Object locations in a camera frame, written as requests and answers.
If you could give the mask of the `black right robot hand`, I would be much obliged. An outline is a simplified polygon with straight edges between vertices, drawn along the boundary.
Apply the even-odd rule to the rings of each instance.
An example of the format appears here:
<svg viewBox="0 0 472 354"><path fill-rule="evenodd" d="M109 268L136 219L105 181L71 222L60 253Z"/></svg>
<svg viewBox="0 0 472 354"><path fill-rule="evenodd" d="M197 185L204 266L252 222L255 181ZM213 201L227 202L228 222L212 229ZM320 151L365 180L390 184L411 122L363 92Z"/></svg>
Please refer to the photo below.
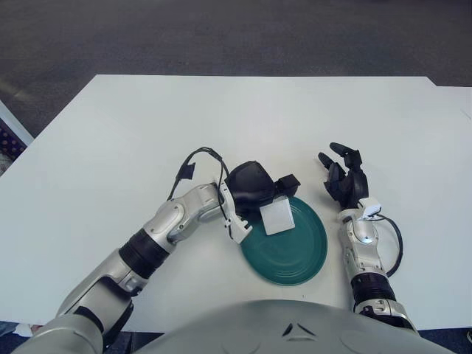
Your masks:
<svg viewBox="0 0 472 354"><path fill-rule="evenodd" d="M330 149L343 158L347 172L338 162L320 152L318 159L327 170L327 180L324 187L341 210L357 209L358 202L369 197L368 181L361 169L362 159L359 150L337 142L330 143Z"/></svg>

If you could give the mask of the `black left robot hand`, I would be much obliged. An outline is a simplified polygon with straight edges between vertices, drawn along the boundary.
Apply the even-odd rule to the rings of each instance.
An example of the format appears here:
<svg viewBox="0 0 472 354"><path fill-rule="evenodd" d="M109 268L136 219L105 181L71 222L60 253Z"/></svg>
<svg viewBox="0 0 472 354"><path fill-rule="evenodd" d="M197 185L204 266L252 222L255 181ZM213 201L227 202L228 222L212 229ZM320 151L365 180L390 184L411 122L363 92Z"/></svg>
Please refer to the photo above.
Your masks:
<svg viewBox="0 0 472 354"><path fill-rule="evenodd" d="M249 223L261 219L260 208L281 197L292 197L301 185L294 174L274 181L257 161L237 166L224 180L235 203L235 211Z"/></svg>

